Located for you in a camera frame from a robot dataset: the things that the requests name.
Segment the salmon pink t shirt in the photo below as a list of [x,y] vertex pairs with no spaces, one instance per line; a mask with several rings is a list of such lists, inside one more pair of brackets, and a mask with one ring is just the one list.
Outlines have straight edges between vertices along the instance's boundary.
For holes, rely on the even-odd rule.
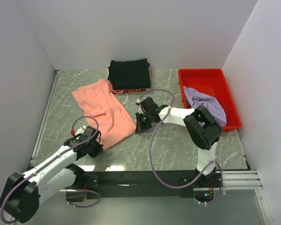
[[135,133],[136,125],[130,114],[109,91],[107,80],[79,87],[72,92],[85,116],[95,118],[101,132],[100,143],[103,151],[118,144]]

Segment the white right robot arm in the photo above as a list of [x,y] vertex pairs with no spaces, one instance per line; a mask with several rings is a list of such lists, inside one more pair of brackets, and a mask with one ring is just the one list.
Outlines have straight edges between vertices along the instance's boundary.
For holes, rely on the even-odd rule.
[[138,99],[135,133],[145,132],[153,123],[170,123],[186,127],[191,140],[198,147],[196,172],[202,182],[210,182],[216,171],[215,150],[222,127],[204,106],[183,109],[170,105],[158,106],[151,97]]

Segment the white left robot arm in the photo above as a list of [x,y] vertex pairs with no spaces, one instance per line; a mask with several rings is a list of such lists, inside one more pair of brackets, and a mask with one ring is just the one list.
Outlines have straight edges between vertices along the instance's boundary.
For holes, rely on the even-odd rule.
[[101,153],[101,132],[87,126],[72,137],[38,166],[19,174],[11,174],[0,197],[0,217],[6,224],[26,223],[51,196],[64,188],[82,193],[95,193],[99,176],[84,171],[75,162]]

